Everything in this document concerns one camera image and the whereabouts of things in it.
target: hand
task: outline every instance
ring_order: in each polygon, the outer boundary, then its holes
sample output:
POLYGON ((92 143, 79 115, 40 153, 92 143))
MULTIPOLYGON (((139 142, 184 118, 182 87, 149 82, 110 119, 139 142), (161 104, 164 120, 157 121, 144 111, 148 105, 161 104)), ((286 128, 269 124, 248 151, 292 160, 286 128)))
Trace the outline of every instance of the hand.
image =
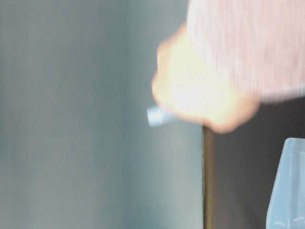
POLYGON ((255 114, 259 101, 213 75, 186 31, 184 24, 159 46, 152 94, 159 106, 181 119, 218 133, 233 131, 255 114))

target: pink shirt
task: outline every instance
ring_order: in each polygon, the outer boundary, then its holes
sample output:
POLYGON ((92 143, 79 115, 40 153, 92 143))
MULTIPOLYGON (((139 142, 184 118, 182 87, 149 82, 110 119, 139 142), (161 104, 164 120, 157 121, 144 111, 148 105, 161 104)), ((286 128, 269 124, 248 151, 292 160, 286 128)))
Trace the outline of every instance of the pink shirt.
POLYGON ((217 77, 263 101, 305 95, 304 0, 190 0, 187 26, 217 77))

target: blue object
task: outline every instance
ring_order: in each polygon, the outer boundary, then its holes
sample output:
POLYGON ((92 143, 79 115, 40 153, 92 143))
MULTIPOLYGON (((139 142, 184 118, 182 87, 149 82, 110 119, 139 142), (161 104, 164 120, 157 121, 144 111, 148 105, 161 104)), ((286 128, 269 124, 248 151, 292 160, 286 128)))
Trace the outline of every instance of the blue object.
POLYGON ((305 139, 285 141, 266 229, 305 229, 305 139))
POLYGON ((178 118, 158 106, 153 106, 147 108, 147 120, 149 126, 159 126, 168 122, 177 121, 178 118))

